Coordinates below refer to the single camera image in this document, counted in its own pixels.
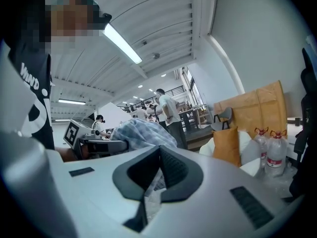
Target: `man in white t-shirt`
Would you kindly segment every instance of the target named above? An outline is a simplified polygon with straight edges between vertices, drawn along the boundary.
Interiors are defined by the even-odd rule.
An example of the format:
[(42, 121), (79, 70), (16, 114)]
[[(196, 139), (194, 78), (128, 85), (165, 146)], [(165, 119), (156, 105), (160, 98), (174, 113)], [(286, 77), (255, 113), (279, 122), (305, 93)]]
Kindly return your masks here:
[(139, 119), (147, 121), (147, 118), (148, 118), (147, 108), (145, 106), (142, 106), (140, 109), (138, 109), (137, 116)]
[(104, 117), (102, 115), (97, 115), (96, 120), (94, 121), (91, 129), (98, 130), (100, 133), (100, 136), (103, 136), (105, 138), (109, 138), (110, 134), (105, 133), (105, 129), (103, 127), (104, 123)]
[(156, 93), (159, 105), (164, 113), (169, 134), (176, 139), (178, 148), (187, 149), (186, 136), (177, 111), (179, 102), (165, 95), (165, 91), (163, 89), (158, 89)]
[(161, 108), (160, 105), (159, 105), (159, 99), (158, 99), (158, 98), (156, 98), (156, 102), (157, 102), (158, 105), (153, 105), (153, 104), (151, 104), (151, 105), (150, 105), (150, 109), (154, 110), (154, 114), (155, 114), (155, 116), (156, 116), (157, 119), (158, 119), (158, 123), (159, 123), (166, 131), (168, 131), (167, 126), (166, 126), (166, 122), (165, 122), (165, 116), (164, 116), (164, 114), (163, 114), (162, 108)]

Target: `white t-shirt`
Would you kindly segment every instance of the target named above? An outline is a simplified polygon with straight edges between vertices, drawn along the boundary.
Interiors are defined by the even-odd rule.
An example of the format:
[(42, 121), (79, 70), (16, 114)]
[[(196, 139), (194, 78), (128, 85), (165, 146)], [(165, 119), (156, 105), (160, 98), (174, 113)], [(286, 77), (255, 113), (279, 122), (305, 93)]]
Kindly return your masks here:
[(164, 104), (166, 104), (167, 107), (168, 107), (169, 115), (170, 115), (170, 116), (173, 116), (173, 117), (170, 119), (169, 123), (166, 122), (166, 125), (169, 126), (169, 125), (170, 125), (171, 123), (173, 123), (173, 122), (178, 122), (178, 121), (180, 121), (180, 116), (179, 116), (179, 114), (178, 114), (178, 111), (177, 111), (177, 108), (176, 108), (176, 105), (175, 105), (175, 101), (174, 101), (171, 97), (169, 97), (169, 96), (167, 96), (167, 95), (162, 95), (162, 96), (159, 98), (159, 105), (160, 105), (160, 107), (161, 107), (162, 109), (163, 109)]
[(138, 116), (139, 119), (146, 121), (148, 113), (144, 109), (138, 109), (137, 110), (137, 116)]
[(164, 116), (164, 113), (163, 113), (163, 110), (162, 108), (160, 107), (160, 105), (157, 105), (156, 107), (156, 112), (161, 112), (161, 114), (158, 115), (158, 119), (159, 119), (159, 122), (162, 122), (162, 121), (165, 121), (165, 116)]
[(102, 132), (105, 130), (102, 122), (100, 122), (100, 121), (94, 121), (91, 129), (98, 130), (99, 132)]

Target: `person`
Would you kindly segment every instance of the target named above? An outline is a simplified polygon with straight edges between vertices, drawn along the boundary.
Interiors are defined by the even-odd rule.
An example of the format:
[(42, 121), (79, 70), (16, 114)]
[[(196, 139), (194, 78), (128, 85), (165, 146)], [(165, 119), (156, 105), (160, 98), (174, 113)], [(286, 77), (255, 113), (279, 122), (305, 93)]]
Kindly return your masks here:
[(149, 115), (148, 119), (149, 121), (154, 121), (154, 117), (152, 115)]
[(138, 109), (137, 116), (139, 119), (147, 121), (147, 118), (148, 118), (147, 108), (145, 106), (142, 106), (140, 109)]
[(129, 110), (128, 104), (125, 104), (124, 111), (126, 111), (127, 113), (130, 113), (130, 110)]
[(94, 121), (91, 129), (98, 130), (100, 133), (100, 136), (103, 136), (105, 138), (110, 138), (110, 134), (105, 133), (105, 129), (103, 128), (104, 117), (102, 115), (97, 115), (96, 120)]
[(166, 131), (168, 131), (167, 126), (166, 126), (166, 122), (165, 122), (165, 117), (163, 114), (163, 110), (159, 105), (158, 98), (156, 98), (156, 102), (158, 105), (150, 104), (150, 109), (154, 110), (154, 114), (158, 120), (159, 125), (161, 125)]
[[(12, 69), (21, 76), (36, 101), (23, 124), (23, 136), (33, 137), (47, 149), (56, 150), (64, 161), (76, 160), (70, 148), (54, 146), (51, 122), (51, 56), (47, 47), (54, 38), (89, 35), (88, 31), (103, 30), (111, 19), (101, 14), (93, 0), (26, 0), (13, 18), (6, 19), (3, 50), (8, 51)], [(83, 158), (89, 157), (88, 147), (82, 146)]]
[(179, 102), (165, 95), (165, 91), (163, 89), (156, 90), (156, 93), (159, 105), (164, 112), (169, 134), (171, 134), (176, 139), (178, 148), (187, 149), (185, 133), (177, 111)]

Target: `dark pants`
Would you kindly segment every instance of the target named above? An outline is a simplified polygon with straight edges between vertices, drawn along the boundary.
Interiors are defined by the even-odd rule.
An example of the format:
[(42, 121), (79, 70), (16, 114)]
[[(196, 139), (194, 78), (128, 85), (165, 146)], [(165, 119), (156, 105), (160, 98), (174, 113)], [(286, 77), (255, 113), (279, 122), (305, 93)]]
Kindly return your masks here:
[(186, 142), (186, 136), (183, 131), (182, 122), (173, 122), (168, 126), (168, 132), (176, 139), (177, 142), (177, 148), (182, 148), (187, 150), (187, 142)]
[(166, 122), (159, 121), (158, 123), (159, 123), (159, 125), (161, 125), (168, 132), (168, 129), (167, 129), (167, 126), (166, 126)]

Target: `railing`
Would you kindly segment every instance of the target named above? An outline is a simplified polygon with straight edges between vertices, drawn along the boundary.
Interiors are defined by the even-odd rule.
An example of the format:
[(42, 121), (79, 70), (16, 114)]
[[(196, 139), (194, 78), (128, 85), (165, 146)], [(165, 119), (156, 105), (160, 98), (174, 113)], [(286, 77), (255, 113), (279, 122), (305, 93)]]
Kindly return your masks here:
[[(172, 97), (172, 96), (184, 93), (184, 92), (185, 92), (185, 90), (184, 90), (183, 86), (181, 85), (179, 87), (176, 87), (176, 88), (173, 88), (173, 89), (171, 89), (169, 91), (166, 91), (165, 95), (168, 95), (168, 96)], [(121, 108), (123, 111), (126, 111), (127, 113), (130, 113), (130, 112), (133, 112), (133, 111), (135, 111), (137, 109), (140, 109), (142, 106), (147, 107), (150, 104), (155, 103), (156, 102), (155, 98), (156, 97), (153, 96), (153, 97), (148, 98), (146, 100), (140, 101), (140, 102), (138, 102), (136, 104), (130, 105), (129, 107), (127, 107), (127, 106), (125, 106), (125, 107), (124, 106), (118, 106), (118, 107)]]

